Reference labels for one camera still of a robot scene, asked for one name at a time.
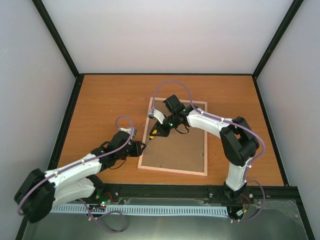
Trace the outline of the black corner post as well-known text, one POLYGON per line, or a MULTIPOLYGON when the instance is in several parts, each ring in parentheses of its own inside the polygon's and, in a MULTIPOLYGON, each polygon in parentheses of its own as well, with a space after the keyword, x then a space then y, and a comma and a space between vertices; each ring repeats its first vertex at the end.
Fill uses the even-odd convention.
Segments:
POLYGON ((77 78, 80 73, 69 53, 69 51, 66 48, 66 45, 61 38, 47 8, 45 7, 42 0, 32 0, 33 5, 35 6, 37 12, 39 13, 43 23, 45 24, 47 30, 49 31, 51 37, 53 38, 56 46, 58 47, 60 53, 62 54, 62 57, 64 58, 67 66, 69 67, 72 75, 77 78))
POLYGON ((289 25, 291 24, 292 20, 294 19, 295 15, 297 14, 297 12, 300 9, 303 2, 304 2, 304 0, 293 0, 292 3, 290 4, 287 12, 285 13, 282 21, 279 24, 275 34, 273 35, 271 41, 269 42, 266 50, 263 53, 260 61, 258 62, 255 70, 252 73, 252 78, 254 80, 258 79, 259 75, 263 71, 268 60, 270 59, 271 55, 273 54, 278 43, 282 39, 283 35, 285 34, 286 30, 288 29, 289 25))

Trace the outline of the pink picture frame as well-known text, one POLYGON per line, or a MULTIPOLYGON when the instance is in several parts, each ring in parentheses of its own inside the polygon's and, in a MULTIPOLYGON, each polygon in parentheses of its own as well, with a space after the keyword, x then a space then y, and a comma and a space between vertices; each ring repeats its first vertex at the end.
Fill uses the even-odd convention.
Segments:
POLYGON ((156 123, 146 118, 142 142, 146 148, 138 159, 139 169, 195 176, 208 175, 208 133, 199 128, 182 125, 171 130, 168 137, 149 139, 156 123))

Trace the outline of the yellow handled screwdriver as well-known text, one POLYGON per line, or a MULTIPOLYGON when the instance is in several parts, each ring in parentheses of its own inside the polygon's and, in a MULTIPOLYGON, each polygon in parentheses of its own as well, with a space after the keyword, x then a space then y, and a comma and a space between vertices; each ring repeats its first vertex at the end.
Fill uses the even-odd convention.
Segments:
POLYGON ((149 135, 149 140, 152 140, 154 137, 155 137, 155 135, 157 134, 157 130, 155 129, 155 130, 153 130, 151 133, 150 133, 150 135, 149 135))

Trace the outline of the black left corner post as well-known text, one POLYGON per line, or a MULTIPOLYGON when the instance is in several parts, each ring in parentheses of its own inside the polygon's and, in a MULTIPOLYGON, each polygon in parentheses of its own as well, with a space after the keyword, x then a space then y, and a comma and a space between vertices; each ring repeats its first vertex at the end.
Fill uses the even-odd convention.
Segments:
POLYGON ((35 6, 37 12, 39 13, 43 23, 45 24, 47 30, 49 31, 51 37, 53 38, 56 46, 58 47, 60 53, 62 54, 62 57, 64 58, 67 66, 69 67, 72 75, 77 78, 80 73, 69 53, 69 51, 66 48, 66 45, 61 38, 47 8, 45 7, 42 0, 32 0, 33 5, 35 6))

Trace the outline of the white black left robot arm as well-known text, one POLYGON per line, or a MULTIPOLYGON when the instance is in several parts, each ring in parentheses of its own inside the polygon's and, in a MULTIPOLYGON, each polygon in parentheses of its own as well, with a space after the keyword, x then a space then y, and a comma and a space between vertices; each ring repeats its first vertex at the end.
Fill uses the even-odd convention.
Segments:
POLYGON ((118 160, 139 157, 145 150, 146 144, 134 141, 134 136, 131 129, 121 128, 110 141, 79 160, 52 170, 32 170, 13 198, 17 213, 30 223, 37 223, 65 203, 81 198, 101 200, 104 188, 97 174, 110 169, 118 160))

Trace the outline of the black right corner post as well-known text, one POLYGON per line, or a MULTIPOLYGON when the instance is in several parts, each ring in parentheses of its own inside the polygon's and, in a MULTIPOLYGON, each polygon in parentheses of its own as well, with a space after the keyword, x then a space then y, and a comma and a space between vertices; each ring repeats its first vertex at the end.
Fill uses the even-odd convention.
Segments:
POLYGON ((304 0, 293 0, 292 3, 290 4, 287 12, 285 13, 282 21, 279 24, 275 34, 273 35, 271 41, 269 42, 266 50, 263 53, 260 61, 258 62, 255 70, 252 73, 252 78, 254 80, 258 79, 259 75, 263 71, 268 60, 270 59, 271 55, 273 54, 278 43, 282 39, 283 35, 285 34, 286 30, 288 29, 289 25, 291 24, 292 20, 294 19, 295 15, 297 14, 297 12, 300 9, 303 2, 304 2, 304 0))

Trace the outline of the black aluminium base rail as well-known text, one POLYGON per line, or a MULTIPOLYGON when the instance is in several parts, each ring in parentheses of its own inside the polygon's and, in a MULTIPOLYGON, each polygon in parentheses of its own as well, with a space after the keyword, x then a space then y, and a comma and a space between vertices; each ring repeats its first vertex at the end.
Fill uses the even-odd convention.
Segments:
POLYGON ((103 184, 95 197, 117 203, 129 198, 196 199, 225 206, 262 202, 263 200, 302 200, 297 187, 247 186, 240 193, 231 193, 222 185, 165 185, 165 184, 103 184))

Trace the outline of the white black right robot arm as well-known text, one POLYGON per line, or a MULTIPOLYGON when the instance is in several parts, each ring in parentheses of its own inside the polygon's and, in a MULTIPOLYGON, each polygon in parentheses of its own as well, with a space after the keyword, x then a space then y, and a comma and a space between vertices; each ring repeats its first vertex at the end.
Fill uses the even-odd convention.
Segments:
POLYGON ((186 106, 174 94, 163 101, 169 112, 169 115, 164 115, 155 108, 155 101, 152 100, 148 113, 148 117, 156 121, 149 132, 149 137, 168 137, 171 130, 176 130, 180 125, 186 129, 201 129, 218 137, 224 155, 229 161, 223 192, 229 202, 236 201, 247 185, 247 168, 260 147, 258 137, 252 132, 247 121, 242 117, 222 118, 206 112, 193 103, 186 106))

